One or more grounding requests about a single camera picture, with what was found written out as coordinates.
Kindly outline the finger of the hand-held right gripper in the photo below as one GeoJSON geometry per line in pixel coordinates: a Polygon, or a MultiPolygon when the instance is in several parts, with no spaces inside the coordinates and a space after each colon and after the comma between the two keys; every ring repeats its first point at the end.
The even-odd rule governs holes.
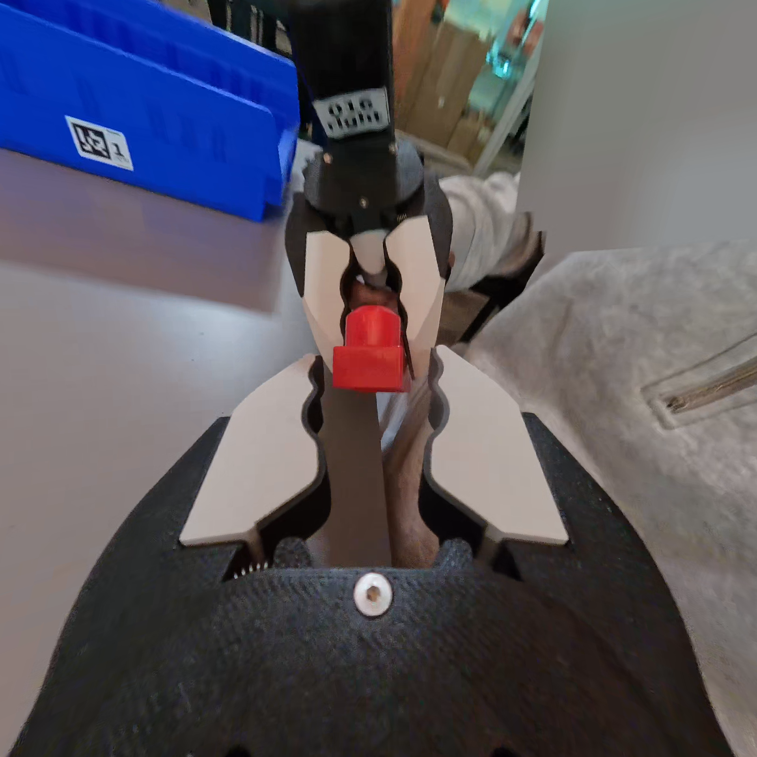
{"type": "Polygon", "coordinates": [[[404,220],[384,239],[389,272],[399,275],[399,303],[415,379],[429,370],[437,343],[445,280],[440,274],[429,218],[404,220]]]}
{"type": "Polygon", "coordinates": [[[341,283],[351,262],[347,241],[331,232],[308,232],[305,245],[304,312],[322,358],[344,344],[341,283]]]}

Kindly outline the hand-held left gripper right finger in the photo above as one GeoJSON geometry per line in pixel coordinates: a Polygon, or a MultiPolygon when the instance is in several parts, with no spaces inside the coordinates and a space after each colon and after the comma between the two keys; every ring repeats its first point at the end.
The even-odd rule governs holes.
{"type": "Polygon", "coordinates": [[[503,539],[554,546],[569,535],[518,404],[492,378],[449,347],[432,354],[424,473],[431,489],[478,530],[503,539]]]}

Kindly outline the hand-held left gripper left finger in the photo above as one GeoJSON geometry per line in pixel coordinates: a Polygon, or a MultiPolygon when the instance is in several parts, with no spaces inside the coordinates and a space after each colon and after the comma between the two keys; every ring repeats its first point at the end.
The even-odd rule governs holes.
{"type": "Polygon", "coordinates": [[[323,361],[307,354],[253,390],[233,411],[190,514],[184,546],[262,544],[262,530],[322,473],[306,410],[319,398],[323,361]]]}

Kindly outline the red plastic block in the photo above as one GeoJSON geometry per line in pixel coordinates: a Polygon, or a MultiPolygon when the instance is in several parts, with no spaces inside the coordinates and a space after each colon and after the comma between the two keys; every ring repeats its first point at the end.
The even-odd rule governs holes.
{"type": "Polygon", "coordinates": [[[333,384],[363,393],[405,393],[410,388],[400,316],[364,305],[345,320],[343,345],[334,347],[333,384]]]}

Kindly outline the blue labelled plastic bin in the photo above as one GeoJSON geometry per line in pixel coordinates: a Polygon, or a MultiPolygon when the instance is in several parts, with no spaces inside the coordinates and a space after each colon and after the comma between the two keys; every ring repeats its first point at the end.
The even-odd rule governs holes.
{"type": "Polygon", "coordinates": [[[159,2],[1,4],[2,148],[252,221],[298,140],[287,58],[159,2]]]}

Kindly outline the person's right hand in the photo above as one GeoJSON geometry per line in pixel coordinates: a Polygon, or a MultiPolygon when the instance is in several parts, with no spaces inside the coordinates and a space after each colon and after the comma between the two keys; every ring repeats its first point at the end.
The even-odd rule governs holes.
{"type": "Polygon", "coordinates": [[[355,280],[347,295],[347,306],[350,311],[361,307],[381,307],[397,313],[398,298],[392,289],[375,287],[355,280]]]}

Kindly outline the black office chair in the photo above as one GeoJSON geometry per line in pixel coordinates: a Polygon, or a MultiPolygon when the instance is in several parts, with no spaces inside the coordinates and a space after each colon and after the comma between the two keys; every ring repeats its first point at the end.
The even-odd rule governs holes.
{"type": "Polygon", "coordinates": [[[478,335],[485,324],[525,289],[537,264],[544,256],[544,232],[538,232],[535,252],[523,270],[513,276],[487,276],[472,287],[472,292],[486,297],[486,302],[461,335],[459,341],[468,344],[478,335]]]}

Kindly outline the cardboard box stack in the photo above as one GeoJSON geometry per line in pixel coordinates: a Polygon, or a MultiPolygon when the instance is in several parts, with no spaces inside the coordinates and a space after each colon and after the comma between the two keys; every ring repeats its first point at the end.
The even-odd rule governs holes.
{"type": "Polygon", "coordinates": [[[494,42],[447,21],[430,21],[420,37],[414,66],[395,106],[395,125],[404,135],[440,148],[471,166],[487,117],[471,104],[494,42]]]}

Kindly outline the person's grey hoodie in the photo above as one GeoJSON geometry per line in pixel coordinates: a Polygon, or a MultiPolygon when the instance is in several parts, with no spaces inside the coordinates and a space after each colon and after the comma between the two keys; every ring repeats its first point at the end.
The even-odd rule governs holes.
{"type": "Polygon", "coordinates": [[[572,253],[472,341],[638,531],[755,755],[756,244],[572,253]]]}

